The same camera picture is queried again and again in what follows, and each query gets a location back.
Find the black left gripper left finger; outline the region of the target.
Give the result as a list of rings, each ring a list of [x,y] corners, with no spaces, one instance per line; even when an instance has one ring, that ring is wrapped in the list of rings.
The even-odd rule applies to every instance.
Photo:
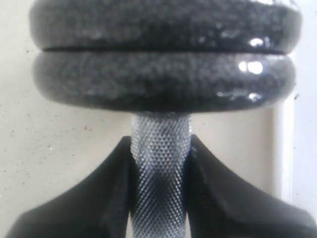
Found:
[[[137,171],[123,137],[83,181],[22,214],[7,238],[123,238],[135,201]]]

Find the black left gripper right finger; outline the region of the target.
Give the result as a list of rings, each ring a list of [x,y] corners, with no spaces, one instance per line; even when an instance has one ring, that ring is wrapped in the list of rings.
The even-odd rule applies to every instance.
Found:
[[[186,208],[193,238],[315,238],[307,212],[240,178],[193,135]]]

